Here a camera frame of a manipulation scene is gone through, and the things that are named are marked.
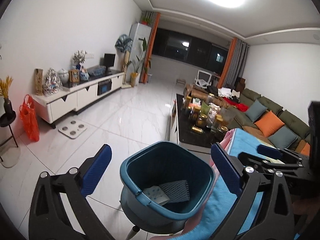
white tile floor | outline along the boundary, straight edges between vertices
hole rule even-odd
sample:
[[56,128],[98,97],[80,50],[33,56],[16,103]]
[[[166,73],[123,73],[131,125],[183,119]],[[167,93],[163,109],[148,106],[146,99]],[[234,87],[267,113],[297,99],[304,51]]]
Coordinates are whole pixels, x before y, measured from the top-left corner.
[[[182,91],[182,85],[153,79],[149,84],[116,91],[78,116],[68,114],[58,122],[55,130],[39,121],[40,140],[36,143],[22,134],[17,140],[21,147],[18,164],[10,169],[0,165],[0,202],[14,225],[28,239],[31,199],[42,171],[62,174],[71,167],[79,167],[107,143],[112,149],[111,163],[87,200],[113,237],[125,239],[132,223],[119,203],[123,187],[120,165],[130,155],[169,137],[169,112],[175,94]],[[63,120],[74,118],[85,122],[88,128],[72,140],[58,132],[58,127]],[[82,232],[68,202],[65,208],[73,227]],[[141,230],[133,240],[146,240],[152,236]]]

red cloth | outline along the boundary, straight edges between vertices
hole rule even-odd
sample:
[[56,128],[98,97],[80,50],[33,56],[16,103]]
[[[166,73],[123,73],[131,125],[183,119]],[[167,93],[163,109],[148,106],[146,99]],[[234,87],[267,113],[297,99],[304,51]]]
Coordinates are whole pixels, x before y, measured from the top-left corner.
[[238,108],[241,112],[245,112],[248,110],[248,106],[244,105],[244,104],[239,104],[239,103],[236,103],[232,100],[230,100],[229,98],[223,98],[227,103],[229,103],[230,105],[232,106],[236,106],[236,108]]

green sofa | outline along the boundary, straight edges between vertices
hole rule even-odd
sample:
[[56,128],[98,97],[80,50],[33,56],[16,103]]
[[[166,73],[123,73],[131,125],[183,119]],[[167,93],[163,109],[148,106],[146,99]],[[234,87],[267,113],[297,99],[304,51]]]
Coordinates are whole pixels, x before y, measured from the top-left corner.
[[[249,107],[255,102],[255,100],[258,100],[262,105],[267,107],[269,111],[272,111],[282,122],[284,122],[287,128],[289,128],[298,136],[298,139],[292,145],[290,145],[290,150],[296,150],[301,140],[304,140],[310,144],[310,128],[301,119],[290,113],[288,110],[283,110],[282,106],[273,102],[269,98],[261,96],[255,91],[244,89],[243,92],[240,94],[240,103],[245,104]],[[235,107],[229,107],[228,109],[235,113],[234,120],[228,125],[229,129],[243,129],[243,127],[252,127],[258,129],[258,127],[246,116],[244,112],[239,111]]]

blue bucket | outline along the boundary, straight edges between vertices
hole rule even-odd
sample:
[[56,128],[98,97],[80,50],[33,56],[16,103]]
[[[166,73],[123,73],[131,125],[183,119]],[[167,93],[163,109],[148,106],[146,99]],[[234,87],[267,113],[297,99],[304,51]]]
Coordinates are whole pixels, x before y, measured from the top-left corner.
[[[120,167],[120,177],[124,184],[120,201],[124,213],[133,224],[156,234],[183,229],[184,222],[207,199],[214,182],[213,170],[207,163],[167,141],[155,143],[126,159]],[[178,180],[187,180],[189,201],[160,206],[142,192]]]

metal bolt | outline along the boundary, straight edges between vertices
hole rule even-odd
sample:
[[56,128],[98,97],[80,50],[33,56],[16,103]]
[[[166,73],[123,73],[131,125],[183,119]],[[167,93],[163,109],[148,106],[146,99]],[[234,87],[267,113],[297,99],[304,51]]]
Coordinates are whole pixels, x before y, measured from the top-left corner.
[[70,170],[69,170],[69,173],[70,174],[76,174],[78,172],[78,169],[77,168],[71,168]]
[[277,175],[278,177],[282,177],[283,173],[282,173],[281,171],[276,171],[276,175]]
[[247,166],[247,167],[245,168],[245,171],[246,171],[247,173],[253,173],[253,172],[254,172],[254,168],[252,168],[252,167],[250,167],[250,166]]
[[41,178],[45,178],[46,176],[48,176],[48,173],[46,171],[41,172],[41,174],[40,174]]

